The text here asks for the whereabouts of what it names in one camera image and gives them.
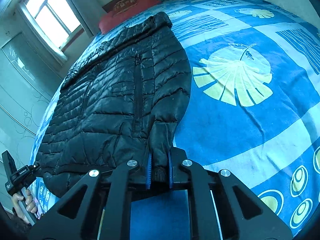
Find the person's left hand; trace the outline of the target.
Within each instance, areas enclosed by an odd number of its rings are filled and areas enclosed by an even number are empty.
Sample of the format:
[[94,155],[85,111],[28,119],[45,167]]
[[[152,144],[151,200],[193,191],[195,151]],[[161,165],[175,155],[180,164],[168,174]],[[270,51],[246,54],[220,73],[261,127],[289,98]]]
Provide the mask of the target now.
[[12,204],[13,204],[13,208],[16,212],[16,215],[18,218],[20,218],[21,220],[23,220],[26,224],[30,224],[29,219],[27,218],[27,216],[24,214],[21,205],[25,204],[26,205],[26,211],[32,214],[37,214],[38,212],[38,208],[37,205],[34,201],[33,195],[31,193],[31,191],[29,189],[25,190],[25,196],[19,194],[19,193],[15,193],[12,198]]

